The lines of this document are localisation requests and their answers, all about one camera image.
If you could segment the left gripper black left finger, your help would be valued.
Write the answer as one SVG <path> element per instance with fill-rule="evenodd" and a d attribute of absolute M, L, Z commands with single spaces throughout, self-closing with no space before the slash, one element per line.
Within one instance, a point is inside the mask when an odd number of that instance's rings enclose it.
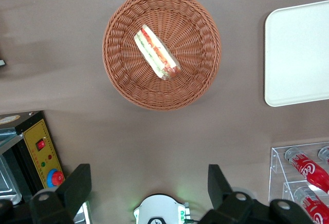
<path fill-rule="evenodd" d="M 92 189 L 90 165 L 80 164 L 55 191 L 40 191 L 29 202 L 33 223 L 74 223 Z"/>

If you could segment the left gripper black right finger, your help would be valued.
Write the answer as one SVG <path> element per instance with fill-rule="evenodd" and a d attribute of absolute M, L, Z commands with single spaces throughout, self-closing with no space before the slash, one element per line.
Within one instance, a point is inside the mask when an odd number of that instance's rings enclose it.
<path fill-rule="evenodd" d="M 234 191 L 217 164 L 208 166 L 208 194 L 213 209 L 199 223 L 270 223 L 268 207 Z"/>

